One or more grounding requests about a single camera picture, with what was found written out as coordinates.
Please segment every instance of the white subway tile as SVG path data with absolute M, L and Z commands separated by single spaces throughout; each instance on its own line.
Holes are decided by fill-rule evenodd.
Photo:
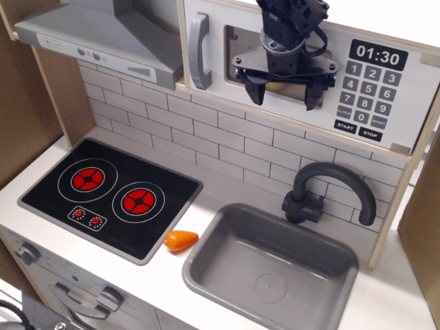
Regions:
M 346 206 L 330 199 L 324 199 L 323 212 L 328 215 L 333 215 L 334 217 L 350 222 L 353 211 L 354 209 L 350 206 Z
M 307 191 L 320 195 L 325 196 L 325 193 L 327 191 L 328 183 L 319 179 L 316 179 L 315 177 L 311 177 L 309 181 L 307 181 Z
M 334 140 L 329 136 L 324 136 L 324 135 L 313 133 L 313 132 L 306 132 L 305 138 L 308 140 L 314 141 L 314 142 L 324 144 L 326 146 L 331 146 L 332 148 L 335 148 L 335 149 L 340 149 L 340 150 L 346 151 L 348 153 L 354 153 L 355 155 L 365 157 L 365 158 L 370 158 L 371 154 L 372 154 L 371 151 L 367 151 L 367 150 L 364 150 L 364 149 L 359 148 L 357 146 L 353 146 L 351 144 L 347 144 L 347 143 L 344 143 L 341 141 Z
M 388 164 L 388 165 L 391 165 L 391 166 L 394 166 L 394 167 L 398 167 L 398 168 L 400 168 L 402 170 L 406 166 L 406 163 L 401 161 L 401 160 L 398 160 L 398 159 L 395 159 L 395 158 L 391 158 L 391 157 L 387 157 L 387 156 L 381 155 L 379 153 L 374 153 L 371 159 L 372 160 L 377 160 L 378 162 L 381 162 L 381 163 L 384 163 L 384 164 Z
M 237 166 L 246 168 L 253 172 L 266 175 L 270 174 L 270 163 L 265 160 L 255 158 L 251 155 L 246 155 L 245 153 L 240 153 L 236 150 L 226 148 L 225 146 L 220 146 L 220 159 L 225 162 L 235 164 Z
M 273 129 L 278 129 L 279 131 L 283 131 L 288 134 L 294 134 L 302 138 L 305 136 L 304 129 L 299 129 L 298 127 L 294 127 L 290 124 L 282 122 L 281 120 L 271 119 L 265 117 L 264 115 L 258 115 L 256 113 L 247 112 L 246 120 L 249 120 L 250 122 L 256 122 L 258 124 L 262 124 L 268 127 L 272 127 Z
M 140 117 L 133 113 L 129 113 L 130 126 L 140 129 L 141 131 L 150 133 L 152 135 L 159 136 L 162 139 L 170 140 L 171 137 L 171 128 L 169 126 L 165 126 L 160 124 L 159 122 L 154 122 L 144 117 Z
M 243 181 L 243 168 L 231 163 L 224 162 L 218 158 L 210 157 L 204 153 L 196 153 L 197 164 L 205 166 L 218 173 Z
M 376 199 L 379 199 L 386 203 L 391 202 L 394 196 L 394 192 L 396 190 L 395 187 L 368 178 L 365 179 L 365 182 L 366 184 L 368 184 L 371 191 L 373 191 L 374 197 Z
M 119 135 L 123 135 L 126 138 L 146 144 L 147 146 L 153 146 L 153 142 L 151 140 L 151 134 L 147 132 L 143 132 L 139 129 L 134 129 L 133 127 L 124 125 L 114 120 L 111 121 L 111 124 L 113 126 L 113 131 L 115 133 Z
M 153 135 L 152 138 L 153 146 L 155 148 L 162 150 L 165 153 L 170 153 L 171 155 L 183 158 L 184 160 L 188 160 L 192 163 L 196 162 L 194 150 L 181 146 L 180 144 L 164 140 L 161 137 Z
M 358 226 L 367 228 L 367 229 L 372 230 L 374 232 L 379 232 L 379 230 L 384 222 L 384 220 L 382 218 L 376 217 L 372 225 L 362 225 L 359 222 L 359 215 L 360 215 L 360 210 L 355 210 L 353 212 L 353 216 L 351 217 L 351 223 L 354 223 Z
M 359 197 L 354 191 L 352 191 L 351 189 L 341 188 L 333 184 L 329 184 L 325 198 L 331 199 L 332 201 L 336 201 L 347 206 L 351 206 L 352 208 L 357 208 L 358 210 L 360 210 L 360 208 L 362 207 Z
M 329 146 L 275 130 L 274 146 L 318 162 L 332 162 L 336 150 Z
M 161 93 L 160 91 L 146 88 L 125 80 L 121 80 L 121 84 L 125 96 L 135 98 L 136 100 L 148 103 L 149 105 L 154 105 L 159 108 L 168 108 L 165 93 Z
M 205 140 L 244 152 L 245 138 L 243 136 L 197 121 L 194 121 L 194 134 Z
M 179 115 L 204 122 L 211 126 L 218 126 L 216 110 L 174 96 L 168 96 L 168 108 Z
M 204 140 L 200 137 L 178 131 L 177 129 L 171 129 L 173 134 L 173 142 L 187 146 L 190 149 L 200 151 L 206 155 L 219 157 L 219 145 L 217 143 Z
M 98 67 L 94 65 L 93 63 L 86 62 L 85 60 L 76 60 L 78 62 L 78 65 L 82 65 L 83 67 L 88 67 L 89 69 L 97 70 Z
M 219 113 L 219 128 L 269 145 L 274 138 L 273 129 L 222 112 Z
M 98 115 L 97 113 L 93 113 L 93 117 L 95 118 L 96 126 L 113 132 L 113 127 L 111 126 L 111 120 L 109 118 L 104 117 L 103 115 Z
M 300 168 L 300 156 L 247 138 L 245 139 L 245 153 L 294 171 Z
M 168 95 L 173 95 L 177 98 L 183 98 L 184 100 L 191 101 L 191 94 L 186 93 L 185 91 L 168 89 L 145 80 L 142 81 L 142 85 L 151 89 L 155 89 L 156 91 L 161 91 L 162 93 L 166 93 Z
M 111 76 L 115 76 L 115 77 L 118 77 L 118 78 L 121 78 L 121 79 L 124 79 L 124 80 L 131 81 L 132 83 L 135 83 L 135 84 L 138 84 L 138 85 L 142 84 L 142 81 L 140 79 L 138 79 L 138 78 L 129 76 L 128 74 L 122 74 L 121 72 L 117 72 L 117 71 L 113 71 L 113 70 L 107 69 L 106 67 L 98 66 L 98 71 L 104 72 L 106 74 L 109 74 Z
M 160 122 L 169 127 L 173 127 L 189 134 L 194 133 L 193 120 L 182 115 L 170 112 L 168 110 L 154 107 L 153 105 L 147 105 L 148 118 L 156 122 Z
M 212 109 L 224 112 L 224 113 L 229 113 L 230 115 L 233 115 L 236 117 L 240 117 L 240 118 L 245 117 L 245 112 L 243 110 L 238 109 L 238 108 L 234 108 L 234 107 L 230 107 L 228 105 L 225 105 L 221 102 L 216 102 L 216 101 L 211 100 L 209 98 L 203 98 L 198 95 L 192 95 L 192 101 L 194 103 L 197 103 L 198 105 L 203 105 L 205 107 L 212 108 Z
M 99 102 L 97 100 L 89 99 L 92 112 L 108 117 L 118 122 L 129 124 L 129 117 L 125 110 L 113 107 L 111 105 Z
M 385 218 L 386 211 L 388 210 L 389 206 L 390 204 L 388 203 L 376 200 L 376 207 L 377 207 L 376 215 L 380 218 Z
M 126 96 L 106 89 L 104 90 L 104 96 L 108 105 L 113 105 L 114 107 L 130 111 L 131 113 L 135 113 L 142 117 L 147 116 L 146 105 L 143 102 L 133 98 L 127 98 Z
M 274 193 L 282 197 L 284 197 L 292 189 L 292 187 L 288 184 L 273 180 L 269 177 L 260 175 L 250 170 L 245 170 L 244 182 L 247 182 L 253 186 L 257 186 L 264 190 L 270 191 L 271 193 Z
M 396 187 L 399 183 L 399 179 L 402 174 L 402 170 L 399 168 L 339 150 L 336 152 L 335 163 L 351 169 L 358 175 L 368 177 L 394 187 Z
M 295 170 L 289 170 L 288 168 L 278 166 L 276 164 L 271 164 L 270 166 L 270 177 L 272 179 L 289 184 L 291 187 L 294 185 L 294 179 L 296 176 Z
M 119 78 L 104 74 L 102 72 L 80 66 L 82 79 L 85 83 L 96 85 L 116 93 L 122 93 L 121 82 Z
M 84 83 L 84 87 L 87 96 L 105 103 L 104 91 L 101 87 L 89 84 L 88 82 Z

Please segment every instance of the range hood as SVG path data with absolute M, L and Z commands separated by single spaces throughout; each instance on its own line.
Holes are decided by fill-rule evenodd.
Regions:
M 15 25 L 43 47 L 174 89 L 183 76 L 180 41 L 133 9 L 131 0 L 70 0 Z

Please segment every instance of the sink drain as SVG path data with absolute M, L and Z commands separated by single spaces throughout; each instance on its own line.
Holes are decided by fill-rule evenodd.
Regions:
M 280 275 L 261 274 L 252 286 L 253 294 L 264 303 L 280 301 L 287 291 L 287 283 Z

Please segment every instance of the red burner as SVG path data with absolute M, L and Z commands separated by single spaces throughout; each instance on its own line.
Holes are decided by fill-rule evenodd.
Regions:
M 84 168 L 77 172 L 72 184 L 76 190 L 79 191 L 93 191 L 97 189 L 104 181 L 104 173 L 98 168 Z
M 155 195 L 148 189 L 141 188 L 127 193 L 122 200 L 122 205 L 125 212 L 130 215 L 143 215 L 155 205 L 155 202 Z

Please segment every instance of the black cooktop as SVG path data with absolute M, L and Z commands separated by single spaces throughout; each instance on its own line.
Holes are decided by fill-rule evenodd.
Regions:
M 200 190 L 198 181 L 86 139 L 19 205 L 142 265 Z

